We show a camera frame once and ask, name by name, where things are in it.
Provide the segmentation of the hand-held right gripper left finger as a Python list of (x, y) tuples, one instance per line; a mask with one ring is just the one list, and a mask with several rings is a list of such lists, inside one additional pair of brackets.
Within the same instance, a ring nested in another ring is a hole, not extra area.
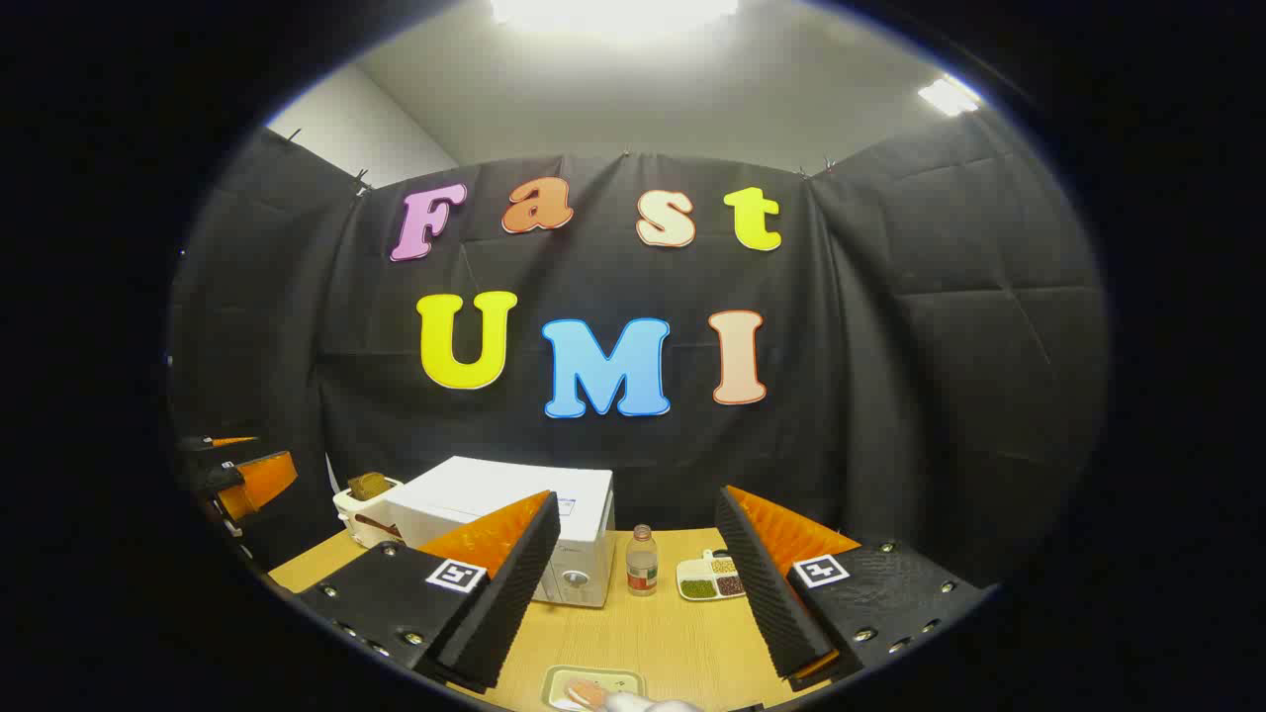
[(379, 544), (298, 602), (394, 666), (484, 693), (498, 685), (560, 530), (558, 497), (536, 492), (419, 547)]

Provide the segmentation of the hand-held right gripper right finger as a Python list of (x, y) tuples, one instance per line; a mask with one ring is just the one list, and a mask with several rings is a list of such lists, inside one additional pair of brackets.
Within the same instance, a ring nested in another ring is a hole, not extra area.
[(718, 492), (715, 524), (794, 690), (885, 666), (991, 593), (901, 541), (851, 538), (736, 486)]

